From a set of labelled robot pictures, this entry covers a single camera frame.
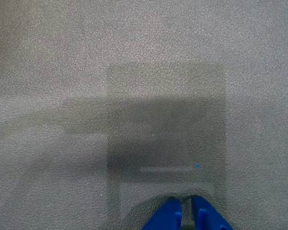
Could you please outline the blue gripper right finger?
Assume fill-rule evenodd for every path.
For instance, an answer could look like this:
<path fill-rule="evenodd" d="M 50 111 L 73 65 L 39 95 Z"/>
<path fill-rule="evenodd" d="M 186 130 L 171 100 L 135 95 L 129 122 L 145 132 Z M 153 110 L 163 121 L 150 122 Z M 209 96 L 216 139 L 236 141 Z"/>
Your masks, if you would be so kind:
<path fill-rule="evenodd" d="M 196 230 L 233 230 L 216 208 L 201 196 L 192 197 Z"/>

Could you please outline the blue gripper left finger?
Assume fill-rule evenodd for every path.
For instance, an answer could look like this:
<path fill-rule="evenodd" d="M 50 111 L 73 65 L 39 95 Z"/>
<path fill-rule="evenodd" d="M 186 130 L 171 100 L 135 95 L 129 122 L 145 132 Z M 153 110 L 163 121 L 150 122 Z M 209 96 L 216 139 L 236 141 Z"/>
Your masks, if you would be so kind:
<path fill-rule="evenodd" d="M 171 198 L 152 215 L 142 230 L 181 230 L 181 221 L 182 203 Z"/>

